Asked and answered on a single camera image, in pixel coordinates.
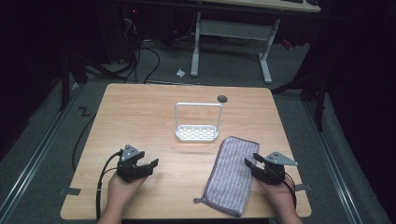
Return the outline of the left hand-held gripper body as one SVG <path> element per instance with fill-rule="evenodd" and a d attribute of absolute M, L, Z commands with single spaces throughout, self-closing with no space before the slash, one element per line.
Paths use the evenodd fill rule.
<path fill-rule="evenodd" d="M 153 174 L 152 171 L 146 170 L 146 164 L 138 165 L 135 156 L 140 151 L 129 144 L 126 144 L 121 152 L 120 159 L 117 164 L 117 175 L 125 182 L 132 183 L 136 179 L 147 177 Z"/>

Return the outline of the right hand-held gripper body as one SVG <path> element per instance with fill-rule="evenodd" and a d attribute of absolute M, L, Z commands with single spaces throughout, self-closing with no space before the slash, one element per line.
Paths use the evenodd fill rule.
<path fill-rule="evenodd" d="M 273 153 L 264 157 L 263 167 L 254 177 L 268 185 L 277 185 L 285 180 L 285 166 L 297 166 L 298 162 L 290 159 L 280 152 Z"/>

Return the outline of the purple striped cleaning cloth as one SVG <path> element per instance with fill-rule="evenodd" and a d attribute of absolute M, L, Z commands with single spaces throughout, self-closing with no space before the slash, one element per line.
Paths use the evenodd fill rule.
<path fill-rule="evenodd" d="M 245 211 L 252 185 L 250 168 L 245 160 L 252 161 L 260 145 L 230 136 L 220 144 L 215 164 L 201 198 L 194 203 L 205 205 L 232 217 L 241 217 Z"/>

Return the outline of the person's left hand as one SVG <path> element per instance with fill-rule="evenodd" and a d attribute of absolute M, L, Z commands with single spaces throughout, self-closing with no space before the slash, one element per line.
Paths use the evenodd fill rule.
<path fill-rule="evenodd" d="M 106 210 L 121 217 L 126 206 L 145 181 L 146 178 L 143 177 L 129 183 L 114 174 L 108 183 Z"/>

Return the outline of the person's right hand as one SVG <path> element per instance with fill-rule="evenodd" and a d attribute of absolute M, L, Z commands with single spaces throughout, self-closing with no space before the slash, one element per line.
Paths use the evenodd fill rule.
<path fill-rule="evenodd" d="M 285 180 L 278 185 L 268 185 L 260 180 L 257 182 L 266 191 L 266 196 L 275 211 L 277 212 L 280 208 L 293 207 L 293 193 L 294 193 L 294 183 L 286 177 Z"/>

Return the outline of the black metal stand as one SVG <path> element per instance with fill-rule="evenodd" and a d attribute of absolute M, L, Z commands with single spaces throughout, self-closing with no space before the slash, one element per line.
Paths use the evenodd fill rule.
<path fill-rule="evenodd" d="M 280 94 L 288 90 L 301 90 L 302 101 L 315 101 L 314 121 L 317 128 L 323 131 L 322 116 L 325 109 L 326 63 L 306 57 L 293 81 L 271 90 L 272 94 Z"/>
<path fill-rule="evenodd" d="M 64 110 L 70 97 L 69 75 L 77 84 L 86 84 L 86 66 L 89 66 L 100 75 L 120 79 L 124 69 L 112 71 L 105 64 L 124 60 L 127 47 L 122 38 L 120 7 L 75 0 L 59 3 L 57 9 L 64 40 L 61 75 L 61 109 Z"/>

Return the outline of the white-framed wooden desk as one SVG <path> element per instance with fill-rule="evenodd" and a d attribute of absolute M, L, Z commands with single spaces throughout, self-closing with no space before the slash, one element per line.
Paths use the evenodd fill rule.
<path fill-rule="evenodd" d="M 318 4 L 311 0 L 191 0 L 198 7 L 236 7 L 237 9 L 266 9 L 274 13 L 302 13 L 314 15 L 321 11 Z M 251 21 L 231 21 L 230 19 L 203 19 L 201 13 L 195 15 L 194 49 L 191 59 L 191 76 L 199 74 L 200 37 L 202 35 L 230 37 L 246 40 L 264 41 L 266 46 L 258 54 L 263 80 L 266 84 L 272 83 L 268 68 L 267 57 L 273 45 L 278 26 L 279 16 L 270 20 L 269 24 L 258 24 Z"/>

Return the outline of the grey metal floor rail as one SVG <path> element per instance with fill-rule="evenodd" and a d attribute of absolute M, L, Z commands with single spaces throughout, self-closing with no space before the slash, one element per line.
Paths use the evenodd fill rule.
<path fill-rule="evenodd" d="M 46 157 L 69 108 L 84 87 L 84 84 L 73 84 L 70 99 L 64 107 L 58 104 L 62 91 L 56 87 L 29 119 L 11 152 L 0 162 L 0 224 L 8 223 Z"/>
<path fill-rule="evenodd" d="M 354 203 L 349 187 L 340 172 L 325 134 L 316 124 L 313 106 L 310 103 L 303 102 L 303 107 L 318 138 L 325 164 L 329 170 L 332 183 L 337 192 L 338 198 L 343 205 L 349 224 L 362 224 L 361 215 Z"/>

